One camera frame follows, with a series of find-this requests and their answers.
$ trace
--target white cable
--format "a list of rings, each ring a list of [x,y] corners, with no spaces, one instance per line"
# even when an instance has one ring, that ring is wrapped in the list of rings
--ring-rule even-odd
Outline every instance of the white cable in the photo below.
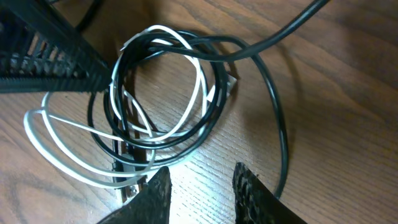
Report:
[[[145,29],[140,34],[136,34],[134,37],[132,37],[126,43],[129,44],[132,40],[134,40],[135,38],[139,37],[140,35],[146,34],[146,33],[150,32],[150,31],[153,31],[153,30],[156,30],[156,29],[164,30],[164,31],[170,33],[177,40],[179,40],[184,45],[184,47],[186,47],[187,49],[192,50],[192,47],[188,44],[188,42],[181,35],[179,35],[177,32],[175,32],[174,30],[172,30],[172,29],[170,29],[168,27],[160,26],[160,25],[154,25],[154,26],[151,26],[151,27]],[[160,40],[160,39],[155,39],[155,40],[153,40],[153,42],[156,42],[156,43],[159,43],[159,44],[165,44],[165,45],[172,45],[170,42],[167,42],[165,40]],[[110,85],[110,89],[111,90],[109,92],[113,111],[114,111],[115,115],[119,119],[121,119],[121,116],[120,116],[120,112],[119,112],[119,110],[118,110],[118,108],[116,106],[116,102],[115,102],[114,91],[116,90],[116,86],[114,85],[114,79],[116,78],[116,75],[118,74],[118,67],[119,67],[121,56],[118,58],[118,61],[116,62],[115,66],[114,66],[114,70],[113,70],[113,74],[112,74],[112,79],[113,80],[111,82],[111,85]],[[190,101],[188,103],[188,106],[187,106],[185,112],[183,113],[182,117],[180,118],[180,121],[177,123],[177,125],[171,131],[169,131],[168,133],[162,134],[161,136],[159,136],[159,134],[157,133],[158,137],[152,138],[152,139],[151,138],[145,139],[145,141],[156,142],[156,141],[161,141],[161,140],[167,139],[169,137],[175,137],[174,134],[181,128],[181,126],[184,124],[185,120],[188,118],[188,115],[189,115],[189,113],[192,110],[193,104],[195,103],[195,100],[196,100],[196,97],[197,97],[197,94],[198,94],[198,91],[199,91],[200,84],[201,84],[202,90],[203,90],[202,115],[201,116],[203,117],[206,114],[206,111],[207,111],[207,100],[206,100],[207,89],[206,89],[205,75],[204,75],[204,73],[203,73],[203,71],[202,71],[202,69],[200,67],[200,63],[199,63],[199,60],[197,58],[189,57],[189,56],[186,56],[186,55],[184,55],[184,56],[187,59],[189,59],[189,61],[191,61],[191,63],[195,66],[196,71],[197,71],[197,79],[196,79],[196,82],[195,82],[195,87],[193,89],[193,93],[192,93],[191,99],[190,99]],[[203,130],[204,130],[204,127],[202,127],[200,129],[199,134],[202,134]],[[179,133],[178,136],[182,136],[186,132]]]
[[[80,159],[77,155],[75,155],[71,150],[69,150],[68,147],[66,147],[64,141],[62,141],[58,135],[58,132],[53,128],[53,124],[51,120],[49,119],[49,116],[47,114],[48,108],[49,108],[49,99],[51,97],[51,93],[47,93],[43,97],[42,101],[42,116],[44,120],[44,125],[48,129],[52,139],[55,141],[56,145],[62,150],[63,153],[65,153],[71,160],[75,161],[77,164],[81,165],[82,167],[95,172],[97,174],[101,175],[107,175],[110,177],[134,177],[137,175],[138,172],[116,172],[116,171],[109,171],[109,170],[104,170],[95,166],[90,165],[83,159]],[[155,160],[155,150],[152,150],[152,159],[151,162],[153,164]]]
[[[32,123],[32,117],[33,117],[34,113],[35,113],[35,110],[30,110],[24,116],[24,127],[25,127],[25,131],[26,131],[26,134],[27,134],[29,140],[32,142],[32,144],[35,146],[35,148],[38,150],[38,152],[41,153],[41,155],[46,158],[46,160],[48,160],[55,167],[64,171],[66,174],[68,174],[71,177],[73,177],[77,180],[80,180],[86,184],[90,184],[94,187],[102,187],[102,188],[106,188],[106,189],[115,189],[115,188],[125,187],[125,186],[136,183],[137,180],[139,179],[139,178],[132,177],[123,182],[109,183],[109,182],[104,182],[101,180],[96,180],[94,178],[86,176],[85,174],[81,174],[78,170],[67,165],[60,157],[58,157],[56,154],[54,154],[52,152],[52,150],[50,148],[48,148],[40,138],[36,137],[37,131],[34,128],[34,125]]]
[[[168,27],[164,27],[164,26],[152,26],[144,31],[142,31],[140,34],[136,34],[133,38],[131,38],[128,42],[133,41],[136,37],[139,37],[142,34],[145,34],[147,32],[150,32],[152,30],[156,30],[156,29],[161,29],[164,30],[166,32],[169,32],[171,35],[173,35],[177,40],[179,40],[187,49],[192,50],[192,47],[188,44],[188,42],[182,37],[180,36],[178,33],[176,33],[175,31],[173,31],[172,29],[168,28]],[[158,44],[165,44],[165,45],[172,45],[172,43],[167,42],[165,40],[161,40],[161,39],[155,39],[153,40],[153,42],[156,42]],[[118,61],[115,64],[113,73],[112,73],[112,82],[110,84],[110,100],[111,100],[111,106],[114,110],[115,115],[121,119],[120,116],[120,112],[117,109],[116,106],[116,102],[115,102],[115,91],[116,86],[114,83],[114,80],[116,79],[117,75],[118,75],[118,67],[120,64],[120,60],[121,60],[121,56],[118,58]],[[177,123],[177,125],[172,128],[168,133],[163,133],[163,132],[156,132],[151,130],[150,126],[149,126],[149,122],[142,110],[142,108],[139,106],[139,103],[134,99],[133,96],[131,96],[126,90],[123,91],[124,95],[126,95],[129,100],[132,101],[133,106],[137,109],[138,113],[140,114],[140,117],[142,118],[142,121],[144,122],[144,126],[146,127],[146,129],[135,126],[133,124],[130,124],[132,126],[133,129],[140,131],[142,133],[146,133],[149,135],[149,138],[147,139],[137,139],[138,141],[148,141],[148,142],[156,142],[156,141],[163,141],[167,138],[170,137],[178,137],[178,136],[182,136],[184,134],[186,134],[188,131],[182,131],[182,132],[177,132],[182,124],[185,122],[185,120],[187,119],[189,113],[192,110],[193,104],[195,103],[198,91],[199,91],[199,87],[200,85],[202,86],[202,90],[203,90],[203,101],[202,101],[202,117],[206,114],[207,111],[207,101],[206,101],[206,97],[207,97],[207,89],[206,89],[206,83],[205,83],[205,76],[203,71],[201,70],[201,66],[199,63],[199,60],[197,58],[193,58],[193,57],[189,57],[184,55],[189,61],[191,61],[191,63],[195,66],[196,68],[196,72],[197,72],[197,79],[195,82],[195,87],[193,89],[193,93],[191,96],[191,99],[188,103],[188,106],[186,108],[186,110],[184,111],[182,117],[180,118],[179,122]],[[71,125],[74,125],[78,128],[81,129],[85,129],[87,131],[96,133],[98,135],[104,136],[106,138],[110,138],[113,140],[117,140],[117,141],[122,141],[122,139],[119,136],[113,136],[112,134],[108,134],[99,130],[96,130],[94,128],[91,128],[85,124],[81,124],[75,121],[72,121],[68,118],[65,118],[63,116],[57,115],[57,114],[53,114],[50,113],[49,111],[49,100],[51,97],[51,93],[47,93],[42,101],[42,107],[39,110],[30,110],[28,111],[25,116],[24,116],[24,127],[25,127],[25,131],[28,135],[29,140],[32,142],[32,144],[36,147],[36,149],[41,153],[41,155],[43,155],[46,160],[48,160],[51,164],[53,164],[55,167],[58,167],[60,170],[62,170],[63,172],[65,172],[66,174],[72,176],[73,178],[76,178],[86,184],[90,184],[92,186],[95,187],[102,187],[102,188],[107,188],[107,189],[114,189],[114,188],[120,188],[120,187],[125,187],[131,184],[136,183],[136,181],[138,180],[138,178],[140,178],[140,176],[142,175],[146,175],[150,172],[154,172],[155,170],[158,169],[158,167],[153,167],[153,164],[155,162],[155,150],[152,150],[152,154],[151,154],[151,159],[148,163],[148,166],[146,166],[146,168],[144,170],[141,171],[135,171],[135,172],[116,172],[116,171],[109,171],[109,170],[105,170],[96,166],[93,166],[89,163],[87,163],[84,159],[80,158],[78,155],[76,155],[73,151],[69,150],[69,148],[65,145],[64,141],[60,138],[58,132],[54,129],[53,127],[53,123],[51,122],[50,118],[53,119],[57,119],[61,122],[64,123],[68,123]],[[80,166],[88,169],[89,171],[92,171],[94,173],[97,174],[101,174],[101,175],[105,175],[105,176],[110,176],[110,177],[131,177],[128,180],[125,180],[123,182],[118,182],[118,183],[109,183],[109,182],[103,182],[101,180],[97,180],[91,177],[88,177],[85,174],[80,173],[78,170],[76,170],[75,168],[71,167],[70,165],[68,165],[65,161],[63,161],[60,157],[58,157],[55,153],[53,153],[53,151],[46,146],[43,141],[41,140],[41,138],[38,138],[38,132],[36,131],[33,123],[32,123],[32,117],[34,114],[36,113],[41,113],[43,120],[44,120],[44,124],[46,126],[46,128],[48,129],[52,139],[55,141],[56,145],[62,150],[62,152],[64,152],[71,160],[73,160],[74,162],[76,162],[77,164],[79,164]],[[202,134],[203,132],[203,128],[201,128],[199,135]],[[169,164],[167,164],[168,166],[173,166],[179,162],[182,162],[184,160],[187,160],[189,158],[191,158],[191,156],[193,155],[193,153],[189,153],[188,155],[186,155],[185,157],[179,159],[178,161],[175,162],[171,162]]]

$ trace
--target tangled cables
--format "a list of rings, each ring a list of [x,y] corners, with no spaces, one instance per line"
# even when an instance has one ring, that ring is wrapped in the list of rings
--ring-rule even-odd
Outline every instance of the tangled cables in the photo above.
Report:
[[[97,187],[109,189],[125,187],[135,183],[143,175],[157,170],[160,166],[172,166],[189,158],[192,155],[192,152],[194,152],[194,150],[204,142],[213,129],[226,103],[229,78],[226,68],[224,67],[224,62],[233,62],[235,60],[250,57],[256,64],[256,67],[259,69],[260,74],[265,81],[271,97],[271,102],[274,108],[279,129],[282,167],[279,183],[274,192],[274,195],[279,198],[286,183],[289,164],[287,133],[282,105],[279,101],[279,95],[277,93],[275,84],[272,81],[271,75],[258,53],[288,36],[306,20],[313,16],[314,13],[322,8],[322,6],[324,6],[327,2],[328,0],[315,0],[292,22],[287,24],[280,31],[268,39],[260,41],[254,45],[248,45],[245,41],[232,36],[198,36],[185,30],[176,31],[160,25],[151,26],[141,33],[135,35],[125,43],[123,47],[124,51],[115,63],[112,73],[112,82],[109,86],[109,89],[104,93],[104,112],[106,119],[113,130],[112,134],[104,133],[95,129],[94,127],[93,104],[96,97],[95,93],[91,95],[88,103],[88,125],[77,123],[68,118],[51,113],[49,111],[49,100],[51,93],[47,93],[43,98],[42,107],[40,109],[30,110],[26,113],[24,118],[25,131],[30,141],[41,153],[41,155],[43,155],[49,162],[70,176],[86,184]],[[215,42],[229,42],[237,45],[241,48],[241,50],[229,55],[220,55],[217,49],[213,46],[213,43]],[[168,52],[182,54],[193,64],[196,71],[196,82],[193,88],[192,96],[185,111],[183,112],[183,115],[174,128],[166,132],[158,131],[156,127],[150,125],[149,118],[147,117],[144,109],[140,106],[137,100],[123,88],[123,84],[128,71],[136,68],[143,62],[155,57],[160,57]],[[210,62],[215,77],[215,85],[213,87],[214,94],[209,94],[207,80],[198,58]],[[186,131],[181,131],[181,127],[186,122],[200,90],[202,92],[201,120],[199,120],[199,122],[197,122],[193,128]],[[141,117],[143,124],[132,124],[127,120],[127,109],[123,105],[124,97],[126,97],[132,103],[133,107],[135,107],[138,115]],[[68,165],[65,161],[62,161],[61,158],[59,158],[49,147],[47,147],[40,138],[38,138],[37,131],[32,124],[32,116],[35,113],[42,114],[45,126],[48,129],[51,137],[55,141],[56,145],[70,159],[97,174],[127,179],[124,179],[121,182],[103,182],[82,174],[72,166]],[[95,142],[105,153],[107,153],[107,155],[111,156],[118,163],[123,163],[127,166],[138,167],[138,169],[141,170],[132,172],[109,171],[87,163],[73,151],[69,150],[69,148],[65,145],[57,130],[53,128],[52,119],[56,119],[90,131]],[[139,131],[145,137],[134,139],[130,137],[131,130]],[[156,159],[157,150],[177,146],[187,139],[192,138],[196,134],[197,138],[195,142],[184,150],[166,159]],[[114,141],[113,149],[109,148],[101,140],[100,136],[112,139]],[[119,141],[125,142],[126,145],[130,148],[133,148],[133,150],[150,150],[150,159],[148,161],[140,161],[122,155],[118,150]]]

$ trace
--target wood grain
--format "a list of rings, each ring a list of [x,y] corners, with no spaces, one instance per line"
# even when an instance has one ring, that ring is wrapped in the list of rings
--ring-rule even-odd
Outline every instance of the wood grain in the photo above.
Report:
[[[84,36],[109,62],[124,41],[151,24],[255,43],[309,2],[105,1]],[[57,7],[76,24],[89,4],[63,0]],[[261,53],[278,87],[289,132],[291,162],[281,201],[306,222],[398,222],[397,11],[395,0],[334,0]],[[233,223],[231,181],[237,161],[268,188],[277,183],[280,149],[266,86],[250,60],[236,62],[236,68],[237,89],[210,137],[190,162],[170,170],[171,223]],[[194,81],[187,61],[166,55],[139,69],[135,90],[156,125],[169,129],[183,113]],[[0,95],[0,223],[97,222],[117,209],[114,191],[89,187],[57,170],[25,135],[23,115],[39,107],[43,95]],[[51,110],[85,122],[87,103],[87,94],[57,93]],[[95,123],[109,131],[100,100]],[[39,116],[37,125],[43,127]],[[58,129],[86,160],[111,167],[88,133],[64,124]],[[44,128],[40,131],[53,145]]]

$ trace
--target wooden table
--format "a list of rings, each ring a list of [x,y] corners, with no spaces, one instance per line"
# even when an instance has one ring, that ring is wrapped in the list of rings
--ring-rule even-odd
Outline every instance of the wooden table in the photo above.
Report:
[[[109,62],[124,41],[151,24],[255,43],[309,2],[107,0],[84,36]],[[89,4],[63,0],[57,7],[76,24]],[[281,201],[309,223],[398,222],[397,11],[394,0],[334,0],[261,53],[278,87],[289,133],[290,170]],[[233,223],[237,161],[268,188],[277,183],[280,149],[266,86],[250,60],[237,61],[236,68],[237,89],[210,137],[190,162],[171,170],[171,223]],[[170,54],[144,65],[136,76],[143,107],[160,129],[171,128],[190,98],[192,65]],[[117,208],[114,191],[89,187],[54,168],[25,134],[23,115],[38,108],[43,95],[0,95],[0,223],[95,223]],[[57,93],[50,108],[85,122],[88,97]],[[54,146],[40,116],[35,120]],[[95,124],[110,131],[101,100],[95,104]],[[111,168],[111,159],[87,132],[57,127],[87,161]]]

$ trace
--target textured black plastic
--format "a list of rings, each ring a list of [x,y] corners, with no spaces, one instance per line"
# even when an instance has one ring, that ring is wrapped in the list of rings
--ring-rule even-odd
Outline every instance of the textured black plastic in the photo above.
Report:
[[[47,1],[0,0],[0,93],[103,91],[111,72]]]

